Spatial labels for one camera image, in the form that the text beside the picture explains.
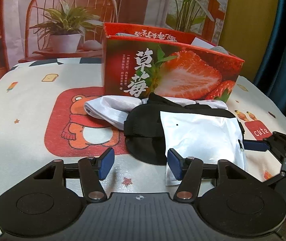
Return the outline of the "printed living room backdrop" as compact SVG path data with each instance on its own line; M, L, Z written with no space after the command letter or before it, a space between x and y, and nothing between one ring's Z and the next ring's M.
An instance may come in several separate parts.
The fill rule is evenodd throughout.
M0 0L0 79L17 63L62 58L42 23L71 9L63 41L79 36L69 57L99 57L106 22L158 26L199 35L218 44L228 0Z

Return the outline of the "grey knit cloth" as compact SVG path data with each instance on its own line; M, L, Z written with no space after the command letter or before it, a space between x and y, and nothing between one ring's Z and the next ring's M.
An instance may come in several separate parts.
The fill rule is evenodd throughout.
M232 54L230 52L228 52L222 46L214 46L214 47L210 48L210 51L212 51L212 52L214 52L216 54L224 54L224 55L232 56Z

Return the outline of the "black eye mask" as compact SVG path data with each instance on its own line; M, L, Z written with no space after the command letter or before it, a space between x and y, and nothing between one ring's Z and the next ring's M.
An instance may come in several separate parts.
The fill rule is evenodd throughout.
M125 144L130 154L148 164L166 165L166 145L160 112L204 114L231 119L234 115L225 109L207 104L181 106L173 102L147 102L130 111L124 122Z

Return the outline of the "red strawberry cardboard box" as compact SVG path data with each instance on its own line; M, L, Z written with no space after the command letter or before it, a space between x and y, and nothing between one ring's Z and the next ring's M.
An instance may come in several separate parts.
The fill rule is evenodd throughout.
M210 51L196 35L129 23L104 24L104 93L226 102L244 60Z

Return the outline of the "cartoon print tablecloth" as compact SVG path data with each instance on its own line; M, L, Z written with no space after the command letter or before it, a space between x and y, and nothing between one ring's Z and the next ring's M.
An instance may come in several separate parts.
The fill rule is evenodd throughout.
M70 147L61 132L70 120L70 106L77 95L100 96L102 68L98 58L71 58L16 64L0 80L0 195L54 159L77 163L86 154L103 150L84 149L59 152ZM57 98L62 94L63 106L58 107L58 125L48 129ZM286 134L286 117L277 106L246 78L239 76L227 106L229 111L248 112L270 131ZM157 193L169 192L177 186L166 186L165 166L150 165L136 160L124 149L114 146L115 162L106 180L105 192ZM247 172L264 181L267 175L280 171L280 164L267 152L246 151Z

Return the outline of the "white plastic bag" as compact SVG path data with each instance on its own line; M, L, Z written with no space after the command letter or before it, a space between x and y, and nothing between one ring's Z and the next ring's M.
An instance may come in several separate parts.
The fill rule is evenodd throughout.
M196 157L205 164L226 159L241 169L247 168L243 133L235 117L193 113L160 113L165 135L165 155L170 148L183 158Z

